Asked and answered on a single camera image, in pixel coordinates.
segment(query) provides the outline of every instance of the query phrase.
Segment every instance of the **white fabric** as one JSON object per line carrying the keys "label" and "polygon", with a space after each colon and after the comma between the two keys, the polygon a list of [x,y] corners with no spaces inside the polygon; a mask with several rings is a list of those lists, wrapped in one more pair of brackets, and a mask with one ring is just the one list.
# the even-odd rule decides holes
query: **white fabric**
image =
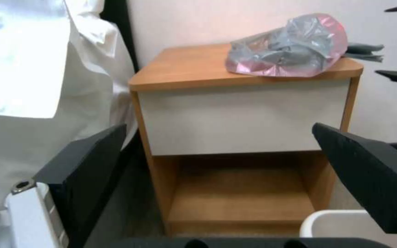
{"label": "white fabric", "polygon": [[0,115],[53,117],[69,34],[63,3],[0,1]]}
{"label": "white fabric", "polygon": [[[24,49],[23,56],[29,58],[28,63],[18,66],[24,72],[40,71],[41,78],[35,80],[36,84],[49,82],[54,88],[62,85],[53,118],[0,116],[0,203],[15,182],[33,176],[70,141],[85,138],[118,123],[127,124],[129,140],[137,129],[128,91],[128,80],[134,73],[131,59],[117,28],[98,18],[103,2],[72,0],[67,4],[68,11],[62,0],[0,0],[1,28],[16,30],[5,33],[19,34],[22,30],[22,35],[31,39],[29,44],[35,44],[34,48],[40,47]],[[19,27],[8,23],[17,22],[20,25],[21,22],[43,19],[61,23],[65,35],[58,35],[58,30],[38,33],[30,25]],[[67,42],[62,42],[61,38],[54,42],[56,36],[67,37]],[[63,50],[66,51],[66,59],[57,59],[55,53]],[[54,59],[50,60],[48,55],[54,56]],[[59,73],[63,80],[52,75]],[[16,78],[10,83],[21,87],[21,80],[21,77]],[[0,92],[9,95],[13,87],[2,87]],[[36,98],[40,98],[41,94],[54,94],[42,91],[42,88],[27,87],[23,90],[28,92],[27,97],[38,94]],[[24,110],[28,109],[29,113],[44,110],[42,102],[33,105],[24,105]]]}

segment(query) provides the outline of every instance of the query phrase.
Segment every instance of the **white container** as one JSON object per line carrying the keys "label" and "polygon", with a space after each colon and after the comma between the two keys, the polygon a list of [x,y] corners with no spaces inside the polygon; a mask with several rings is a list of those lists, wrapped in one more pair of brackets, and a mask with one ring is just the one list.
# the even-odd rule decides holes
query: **white container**
{"label": "white container", "polygon": [[307,217],[300,237],[354,237],[397,247],[397,234],[386,234],[365,210],[322,210]]}

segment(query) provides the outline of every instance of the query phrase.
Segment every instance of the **pink plastic bag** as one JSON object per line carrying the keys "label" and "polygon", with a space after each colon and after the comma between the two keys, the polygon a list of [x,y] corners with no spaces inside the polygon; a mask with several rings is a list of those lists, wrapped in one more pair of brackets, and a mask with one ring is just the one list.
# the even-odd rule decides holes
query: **pink plastic bag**
{"label": "pink plastic bag", "polygon": [[328,14],[307,14],[282,28],[231,42],[229,72],[270,77],[313,77],[347,50],[343,26]]}

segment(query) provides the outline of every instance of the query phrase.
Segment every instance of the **wood grain surface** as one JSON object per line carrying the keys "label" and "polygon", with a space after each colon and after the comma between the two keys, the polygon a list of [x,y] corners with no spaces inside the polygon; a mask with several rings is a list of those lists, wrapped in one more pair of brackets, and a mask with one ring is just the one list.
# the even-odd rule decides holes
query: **wood grain surface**
{"label": "wood grain surface", "polygon": [[227,72],[229,44],[170,48],[130,80],[132,91],[155,91],[212,86],[258,85],[286,81],[340,80],[358,77],[363,66],[342,58],[316,77],[259,77]]}

